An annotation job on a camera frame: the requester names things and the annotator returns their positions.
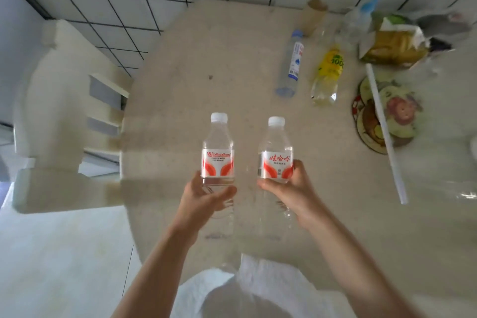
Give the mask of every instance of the hand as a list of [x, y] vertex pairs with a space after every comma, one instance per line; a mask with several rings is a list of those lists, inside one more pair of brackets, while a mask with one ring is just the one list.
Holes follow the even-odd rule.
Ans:
[[191, 243], [197, 239], [198, 231], [210, 219], [214, 211], [222, 210], [224, 202], [230, 200], [237, 193], [235, 186], [213, 194], [207, 194], [202, 189], [200, 171], [196, 171], [194, 177], [184, 188], [176, 216], [170, 225], [173, 231], [182, 231], [190, 235]]
[[287, 183], [280, 183], [271, 179], [258, 179], [257, 185], [275, 194], [296, 214], [300, 225], [309, 229], [317, 217], [329, 212], [316, 195], [303, 162], [294, 160], [293, 168], [293, 175]]

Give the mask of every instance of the blue-capped water bottle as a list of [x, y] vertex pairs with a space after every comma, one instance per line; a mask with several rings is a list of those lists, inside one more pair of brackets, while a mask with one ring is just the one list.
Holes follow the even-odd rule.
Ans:
[[298, 84], [298, 72], [300, 70], [303, 43], [303, 32], [294, 30], [291, 34], [285, 52], [285, 59], [278, 77], [277, 94], [282, 97], [293, 97]]

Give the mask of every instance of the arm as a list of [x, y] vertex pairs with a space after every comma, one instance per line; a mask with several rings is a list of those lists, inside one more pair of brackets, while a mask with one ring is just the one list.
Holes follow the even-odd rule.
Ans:
[[184, 189], [176, 216], [141, 267], [112, 318], [169, 317], [176, 298], [184, 261], [197, 234], [215, 210], [232, 198], [237, 189], [229, 186], [206, 194], [199, 172]]
[[319, 200], [300, 160], [287, 184], [259, 179], [258, 185], [283, 201], [318, 244], [358, 318], [421, 317], [387, 281], [353, 235]]

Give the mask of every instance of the wahaha logo text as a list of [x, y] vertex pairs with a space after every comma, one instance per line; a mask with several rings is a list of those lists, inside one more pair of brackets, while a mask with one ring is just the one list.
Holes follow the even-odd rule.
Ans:
[[230, 157], [229, 153], [207, 152], [208, 157]]

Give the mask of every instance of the blue bottle cap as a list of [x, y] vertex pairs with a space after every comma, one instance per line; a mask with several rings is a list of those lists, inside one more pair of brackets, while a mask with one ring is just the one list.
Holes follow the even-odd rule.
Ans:
[[303, 32], [301, 30], [294, 30], [291, 34], [292, 37], [303, 37]]

